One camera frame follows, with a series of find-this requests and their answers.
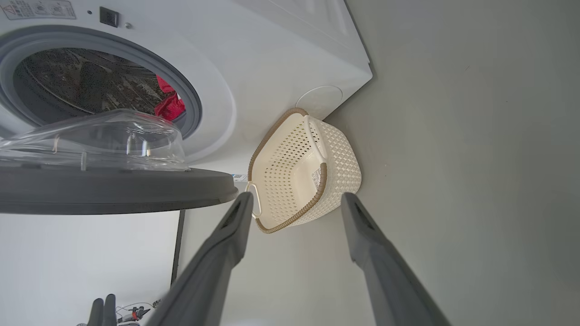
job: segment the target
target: red clothing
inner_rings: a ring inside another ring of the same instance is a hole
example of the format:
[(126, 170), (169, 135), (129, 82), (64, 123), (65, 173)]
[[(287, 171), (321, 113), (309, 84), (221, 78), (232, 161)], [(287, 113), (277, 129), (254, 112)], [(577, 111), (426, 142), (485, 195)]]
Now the red clothing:
[(182, 99), (177, 97), (177, 92), (175, 92), (173, 87), (159, 76), (157, 76), (157, 83), (162, 92), (170, 93), (170, 95), (155, 107), (155, 115), (173, 121), (185, 111), (185, 104), (183, 104)]

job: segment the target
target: basket label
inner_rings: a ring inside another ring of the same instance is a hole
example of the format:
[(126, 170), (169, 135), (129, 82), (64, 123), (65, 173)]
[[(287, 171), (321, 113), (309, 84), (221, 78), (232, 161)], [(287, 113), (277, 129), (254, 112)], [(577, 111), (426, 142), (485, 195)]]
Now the basket label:
[(312, 183), (314, 183), (314, 188), (318, 188), (318, 185), (320, 184), (320, 172), (321, 170), (318, 168), (312, 173)]
[(231, 175), (234, 177), (234, 182), (248, 182), (248, 175)]

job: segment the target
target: warning label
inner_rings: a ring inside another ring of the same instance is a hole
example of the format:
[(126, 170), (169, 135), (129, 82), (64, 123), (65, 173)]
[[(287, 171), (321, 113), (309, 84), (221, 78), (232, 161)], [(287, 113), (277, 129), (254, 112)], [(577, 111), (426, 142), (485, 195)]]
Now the warning label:
[(312, 183), (314, 183), (314, 188), (318, 188), (318, 185), (320, 184), (320, 168), (318, 168), (316, 171), (314, 171), (312, 173)]
[(69, 1), (0, 0), (2, 11), (10, 20), (28, 18), (77, 19)]

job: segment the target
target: brown basket rim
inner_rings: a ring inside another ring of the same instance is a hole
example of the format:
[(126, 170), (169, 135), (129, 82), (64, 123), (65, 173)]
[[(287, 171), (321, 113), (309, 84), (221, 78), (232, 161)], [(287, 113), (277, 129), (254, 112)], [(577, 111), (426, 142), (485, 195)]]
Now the brown basket rim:
[[(254, 162), (256, 161), (256, 158), (258, 157), (258, 155), (260, 154), (260, 152), (262, 151), (262, 149), (264, 148), (264, 146), (266, 145), (268, 140), (270, 140), (270, 138), (274, 135), (276, 130), (278, 130), (278, 128), (284, 123), (284, 121), (286, 121), (286, 119), (288, 119), (292, 114), (296, 114), (296, 113), (299, 113), (302, 116), (308, 115), (308, 112), (306, 112), (304, 109), (301, 109), (298, 107), (291, 108), (290, 110), (286, 111), (282, 115), (282, 117), (280, 117), (280, 119), (278, 119), (278, 121), (276, 121), (276, 123), (270, 128), (270, 130), (268, 130), (264, 139), (262, 139), (262, 141), (260, 142), (260, 145), (258, 145), (256, 151), (254, 151), (254, 154), (252, 155), (252, 158), (250, 159), (250, 165), (248, 168), (248, 182), (252, 181), (252, 169), (253, 169)], [(316, 203), (319, 202), (320, 198), (322, 198), (322, 194), (324, 194), (324, 190), (326, 189), (327, 179), (328, 179), (328, 167), (327, 167), (326, 163), (322, 163), (322, 164), (320, 164), (320, 183), (318, 184), (318, 189), (316, 190), (316, 194), (308, 202), (308, 204), (306, 204), (301, 210), (299, 210), (291, 218), (284, 221), (284, 223), (276, 225), (275, 227), (273, 227), (271, 229), (264, 227), (264, 225), (260, 222), (260, 219), (256, 218), (256, 224), (258, 225), (258, 228), (260, 228), (260, 231), (262, 231), (264, 233), (274, 233), (276, 231), (280, 231), (281, 229), (289, 226), (290, 224), (294, 223), (299, 218), (301, 218)]]

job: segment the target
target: white plastic basket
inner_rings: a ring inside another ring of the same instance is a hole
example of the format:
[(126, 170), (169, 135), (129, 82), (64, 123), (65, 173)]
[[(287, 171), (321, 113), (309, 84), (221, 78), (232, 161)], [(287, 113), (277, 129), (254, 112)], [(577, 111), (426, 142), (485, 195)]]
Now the white plastic basket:
[(356, 193), (361, 171), (345, 135), (308, 115), (288, 110), (270, 128), (250, 160), (248, 185), (254, 187), (260, 230), (273, 233), (315, 220)]

